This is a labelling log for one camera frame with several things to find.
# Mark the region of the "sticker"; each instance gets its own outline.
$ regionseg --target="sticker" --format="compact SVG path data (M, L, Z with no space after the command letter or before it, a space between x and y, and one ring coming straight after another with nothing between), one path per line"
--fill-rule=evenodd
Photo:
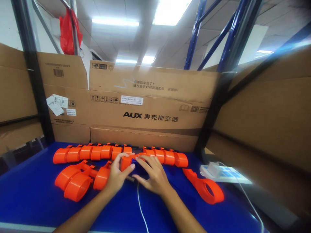
M77 115L75 109L67 108L66 111L67 111L68 116L76 116Z
M54 104L54 96L51 95L49 98L47 98L46 103L55 116L59 116L60 114L64 113L64 110L59 105Z
M53 97L55 105L59 105L60 107L63 108L68 108L68 98L55 94L53 94Z
M140 97L133 97L133 96L121 96L121 103L123 104L134 104L134 105L142 105L143 104L143 98Z

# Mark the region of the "right hand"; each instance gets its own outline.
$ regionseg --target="right hand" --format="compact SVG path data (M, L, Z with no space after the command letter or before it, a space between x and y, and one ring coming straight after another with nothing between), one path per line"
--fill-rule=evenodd
M163 166L157 157L141 155L136 157L136 160L146 170L150 177L148 180L145 180L139 175L132 175L142 186L160 196L165 195L173 189L167 179Z

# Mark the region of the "blue table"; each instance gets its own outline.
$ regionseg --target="blue table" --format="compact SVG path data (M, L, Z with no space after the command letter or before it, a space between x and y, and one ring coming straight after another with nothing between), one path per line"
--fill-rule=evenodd
M82 200L76 203L65 199L63 191L54 185L55 178L68 164L53 164L52 158L57 149L67 145L68 143L55 142L0 177L0 228L25 228L25 225L57 227L98 193L90 189ZM192 153L186 155L189 168L199 174L200 161ZM105 162L99 161L98 165L104 165ZM164 166L164 169L185 205L208 233L260 232L259 222L222 184L219 185L225 200L209 205L201 199L181 169L172 166ZM177 232L159 196L142 186L139 186L139 196L150 233ZM98 216L91 230L146 232L138 206L137 183L125 181L122 189Z

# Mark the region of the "fluorescent light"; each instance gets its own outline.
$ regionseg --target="fluorescent light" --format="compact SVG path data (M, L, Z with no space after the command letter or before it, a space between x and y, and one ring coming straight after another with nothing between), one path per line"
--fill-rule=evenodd
M139 22L120 18L93 18L93 23L114 26L139 26Z
M135 60L117 59L117 60L116 60L116 63L136 64L137 61L135 61Z
M270 50L258 50L257 52L260 52L260 53L272 53L272 51L270 51Z
M175 26L192 0L159 0L152 24Z
M155 60L154 56L144 56L142 64L152 64Z

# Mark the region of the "left hand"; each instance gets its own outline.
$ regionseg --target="left hand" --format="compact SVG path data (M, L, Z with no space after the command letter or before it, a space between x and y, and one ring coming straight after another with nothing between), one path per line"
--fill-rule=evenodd
M120 153L117 155L116 159L111 164L110 175L107 184L103 190L110 191L114 195L122 188L125 178L134 170L135 164L128 166L123 172L120 171L120 160L125 156L128 157L127 153Z

